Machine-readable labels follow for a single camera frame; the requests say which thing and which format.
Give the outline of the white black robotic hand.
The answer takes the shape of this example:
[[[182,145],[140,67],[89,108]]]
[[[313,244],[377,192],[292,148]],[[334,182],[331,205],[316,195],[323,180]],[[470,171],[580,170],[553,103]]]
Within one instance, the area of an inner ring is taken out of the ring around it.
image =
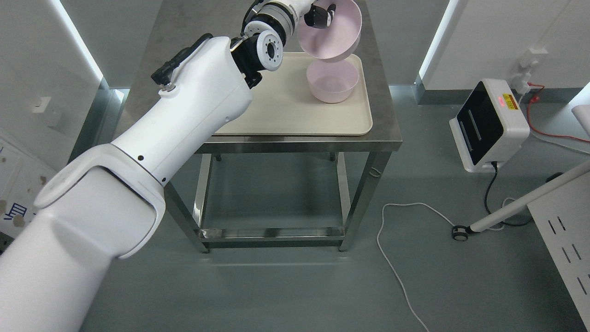
[[[329,28],[336,14],[335,0],[289,0],[289,8],[295,19],[295,27]]]

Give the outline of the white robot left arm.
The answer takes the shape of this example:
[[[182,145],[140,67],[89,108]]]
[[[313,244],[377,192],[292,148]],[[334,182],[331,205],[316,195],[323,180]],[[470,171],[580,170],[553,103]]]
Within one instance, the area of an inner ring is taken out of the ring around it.
[[[160,99],[111,143],[58,172],[31,223],[1,255],[1,330],[76,332],[114,259],[140,250],[165,214],[164,187],[203,143],[241,116],[261,71],[312,0],[258,0],[242,32],[202,35],[152,74]]]

